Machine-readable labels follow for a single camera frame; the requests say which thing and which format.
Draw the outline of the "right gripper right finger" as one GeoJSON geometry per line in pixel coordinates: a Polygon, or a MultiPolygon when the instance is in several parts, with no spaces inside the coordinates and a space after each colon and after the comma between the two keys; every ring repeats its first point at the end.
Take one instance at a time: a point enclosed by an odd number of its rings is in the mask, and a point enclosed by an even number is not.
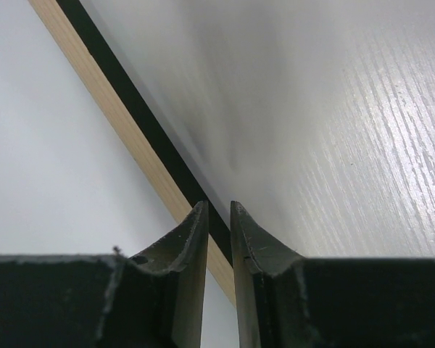
{"type": "Polygon", "coordinates": [[[231,203],[242,347],[435,347],[435,259],[303,257],[231,203]]]}

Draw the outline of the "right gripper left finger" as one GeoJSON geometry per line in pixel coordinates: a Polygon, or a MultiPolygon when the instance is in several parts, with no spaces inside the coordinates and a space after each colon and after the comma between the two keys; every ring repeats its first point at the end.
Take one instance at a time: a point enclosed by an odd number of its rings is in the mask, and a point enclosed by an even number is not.
{"type": "Polygon", "coordinates": [[[0,255],[0,347],[198,347],[209,208],[132,257],[0,255]]]}

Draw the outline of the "black picture frame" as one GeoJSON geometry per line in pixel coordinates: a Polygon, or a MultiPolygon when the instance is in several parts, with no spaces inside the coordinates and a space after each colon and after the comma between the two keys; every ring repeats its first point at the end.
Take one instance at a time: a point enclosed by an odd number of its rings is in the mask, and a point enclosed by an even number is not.
{"type": "Polygon", "coordinates": [[[32,1],[66,56],[176,222],[205,194],[79,1],[32,1]]]}

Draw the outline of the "landscape photo print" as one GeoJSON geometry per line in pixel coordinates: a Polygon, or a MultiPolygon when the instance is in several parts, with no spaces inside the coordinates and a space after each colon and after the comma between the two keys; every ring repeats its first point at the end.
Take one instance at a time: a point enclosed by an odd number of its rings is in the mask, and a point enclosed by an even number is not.
{"type": "Polygon", "coordinates": [[[135,254],[191,206],[141,172],[26,1],[0,1],[0,253],[135,254]]]}

